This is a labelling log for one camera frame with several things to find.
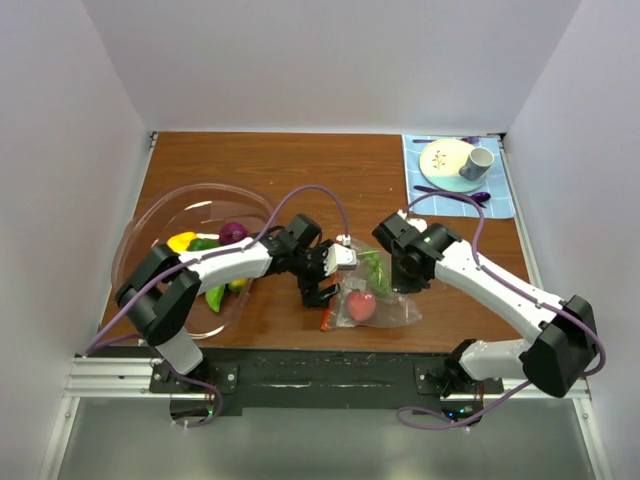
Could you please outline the pink fake peach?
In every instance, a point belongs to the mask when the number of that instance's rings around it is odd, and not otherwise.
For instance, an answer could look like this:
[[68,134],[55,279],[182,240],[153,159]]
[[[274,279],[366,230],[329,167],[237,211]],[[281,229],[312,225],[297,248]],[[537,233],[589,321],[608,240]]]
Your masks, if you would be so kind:
[[346,298],[347,313],[357,323],[368,321],[374,315],[376,306],[376,297],[370,292],[351,291]]

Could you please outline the clear zip top bag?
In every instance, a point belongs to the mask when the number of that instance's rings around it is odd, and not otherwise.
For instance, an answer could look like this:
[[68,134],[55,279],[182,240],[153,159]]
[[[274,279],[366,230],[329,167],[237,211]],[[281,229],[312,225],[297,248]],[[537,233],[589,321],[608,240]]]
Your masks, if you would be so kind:
[[354,270],[331,277],[338,293],[330,300],[320,325],[322,331],[337,328],[398,328],[422,319],[415,302],[391,286],[390,256],[384,250],[353,239]]

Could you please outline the orange fake fruit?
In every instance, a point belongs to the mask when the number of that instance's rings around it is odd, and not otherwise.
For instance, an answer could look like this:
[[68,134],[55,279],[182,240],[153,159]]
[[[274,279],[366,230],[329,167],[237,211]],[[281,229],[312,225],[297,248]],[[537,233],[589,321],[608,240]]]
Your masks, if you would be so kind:
[[227,284],[228,289],[231,292],[240,292],[244,289],[244,287],[246,286],[248,280],[246,278],[243,279],[237,279],[237,280],[233,280],[231,282],[229,282]]

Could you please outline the purple fake onion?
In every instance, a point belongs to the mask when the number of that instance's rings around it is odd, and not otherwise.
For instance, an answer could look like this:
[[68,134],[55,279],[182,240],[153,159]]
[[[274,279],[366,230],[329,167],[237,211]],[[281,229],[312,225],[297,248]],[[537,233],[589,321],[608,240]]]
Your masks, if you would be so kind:
[[241,223],[229,222],[219,230],[218,241],[222,246],[227,246],[244,240],[248,235],[247,229]]

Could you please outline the green fake pepper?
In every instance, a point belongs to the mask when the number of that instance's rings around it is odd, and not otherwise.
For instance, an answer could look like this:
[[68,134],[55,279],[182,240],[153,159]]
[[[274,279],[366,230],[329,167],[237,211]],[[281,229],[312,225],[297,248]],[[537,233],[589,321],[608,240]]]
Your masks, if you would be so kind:
[[220,243],[217,239],[196,237],[187,246],[187,251],[189,252],[205,251],[205,250],[218,248],[219,246],[220,246]]

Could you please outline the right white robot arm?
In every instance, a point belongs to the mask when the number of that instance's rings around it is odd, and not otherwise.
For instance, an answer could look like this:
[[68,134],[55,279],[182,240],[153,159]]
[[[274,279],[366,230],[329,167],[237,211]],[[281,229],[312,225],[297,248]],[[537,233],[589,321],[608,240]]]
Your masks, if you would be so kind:
[[446,391],[466,393],[487,379],[520,378],[562,398],[595,359],[596,322],[584,298],[564,300],[530,285],[447,227],[427,225],[401,211],[383,220],[372,234],[391,256],[395,291],[419,293],[437,279],[484,305],[521,336],[461,342],[444,363]]

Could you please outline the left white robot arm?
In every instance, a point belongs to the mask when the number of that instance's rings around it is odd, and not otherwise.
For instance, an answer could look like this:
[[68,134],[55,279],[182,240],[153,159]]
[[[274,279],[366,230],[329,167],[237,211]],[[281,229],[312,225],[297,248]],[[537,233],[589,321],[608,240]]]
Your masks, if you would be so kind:
[[142,339],[173,367],[173,382],[196,392],[207,380],[203,353],[186,329],[196,298],[234,280],[290,273],[305,307],[326,307],[339,288],[322,289],[320,283],[355,267],[357,259],[348,235],[318,243],[321,233],[315,221],[298,214],[284,228],[214,249],[179,254],[161,244],[123,282],[115,301]]

